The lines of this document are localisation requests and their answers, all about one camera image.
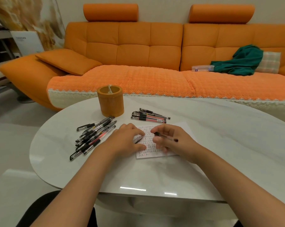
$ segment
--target orange leather sofa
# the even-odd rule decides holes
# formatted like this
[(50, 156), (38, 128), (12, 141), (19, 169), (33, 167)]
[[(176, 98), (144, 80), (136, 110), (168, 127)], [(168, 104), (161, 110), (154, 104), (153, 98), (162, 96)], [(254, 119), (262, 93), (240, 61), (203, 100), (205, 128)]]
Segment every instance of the orange leather sofa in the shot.
[[(30, 98), (54, 110), (96, 97), (98, 87), (113, 84), (128, 95), (229, 100), (285, 121), (285, 25), (246, 24), (253, 13), (249, 5), (193, 5), (190, 23), (182, 25), (137, 22), (136, 4), (86, 4), (88, 22), (69, 23), (64, 49), (45, 55), (52, 53), (53, 59), (67, 49), (88, 58), (92, 66), (68, 72), (61, 65), (84, 65), (77, 67), (76, 59), (68, 57), (60, 65), (46, 63), (38, 54), (40, 58), (10, 61), (0, 71)], [(281, 52), (279, 74), (191, 71), (193, 65), (230, 60), (248, 44)]]

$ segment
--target bamboo cup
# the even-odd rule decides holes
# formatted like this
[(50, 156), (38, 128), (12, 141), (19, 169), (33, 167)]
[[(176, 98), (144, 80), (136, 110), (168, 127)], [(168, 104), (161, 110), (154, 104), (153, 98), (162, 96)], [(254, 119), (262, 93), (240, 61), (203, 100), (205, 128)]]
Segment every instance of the bamboo cup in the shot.
[(110, 85), (112, 93), (109, 93), (109, 85), (97, 89), (98, 100), (102, 114), (108, 116), (121, 116), (124, 113), (122, 88)]

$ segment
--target white marble tabletop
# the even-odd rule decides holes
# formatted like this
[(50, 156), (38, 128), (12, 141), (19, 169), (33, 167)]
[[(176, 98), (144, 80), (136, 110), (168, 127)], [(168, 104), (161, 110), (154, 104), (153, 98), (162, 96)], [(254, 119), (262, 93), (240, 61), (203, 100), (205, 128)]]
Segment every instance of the white marble tabletop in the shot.
[[(140, 107), (171, 117), (167, 123), (187, 122), (198, 142), (285, 203), (285, 123), (259, 110), (220, 99), (124, 96), (125, 113), (116, 118), (119, 127), (132, 122)], [(55, 114), (36, 133), (30, 161), (37, 175), (63, 188), (88, 156), (70, 162), (76, 128), (103, 119), (98, 98), (76, 103)], [(118, 159), (100, 192), (129, 196), (174, 197), (224, 201), (194, 164), (179, 156)]]

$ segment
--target round metal base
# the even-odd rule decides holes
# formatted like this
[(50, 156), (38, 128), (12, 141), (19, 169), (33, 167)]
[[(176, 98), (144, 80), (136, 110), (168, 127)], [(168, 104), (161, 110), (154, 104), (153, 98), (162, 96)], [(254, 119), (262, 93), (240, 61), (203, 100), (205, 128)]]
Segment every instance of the round metal base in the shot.
[(16, 99), (19, 103), (34, 103), (35, 102), (34, 100), (30, 99), (27, 96), (18, 96)]

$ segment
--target hand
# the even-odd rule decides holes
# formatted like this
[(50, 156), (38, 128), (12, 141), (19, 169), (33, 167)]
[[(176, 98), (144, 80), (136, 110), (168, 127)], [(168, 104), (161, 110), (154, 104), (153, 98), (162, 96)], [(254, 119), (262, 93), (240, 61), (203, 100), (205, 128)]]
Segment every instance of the hand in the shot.
[(151, 130), (151, 133), (155, 132), (173, 137), (173, 139), (178, 139), (178, 142), (175, 142), (167, 138), (155, 136), (153, 142), (156, 144), (157, 149), (161, 149), (163, 152), (172, 150), (189, 162), (195, 163), (195, 154), (197, 149), (200, 149), (201, 145), (192, 139), (181, 127), (163, 124), (156, 126)]
[(123, 124), (119, 129), (115, 129), (101, 145), (106, 146), (106, 149), (112, 150), (115, 156), (129, 156), (134, 152), (142, 151), (147, 148), (143, 144), (133, 143), (133, 138), (136, 135), (144, 136), (144, 132), (132, 123), (127, 125)]

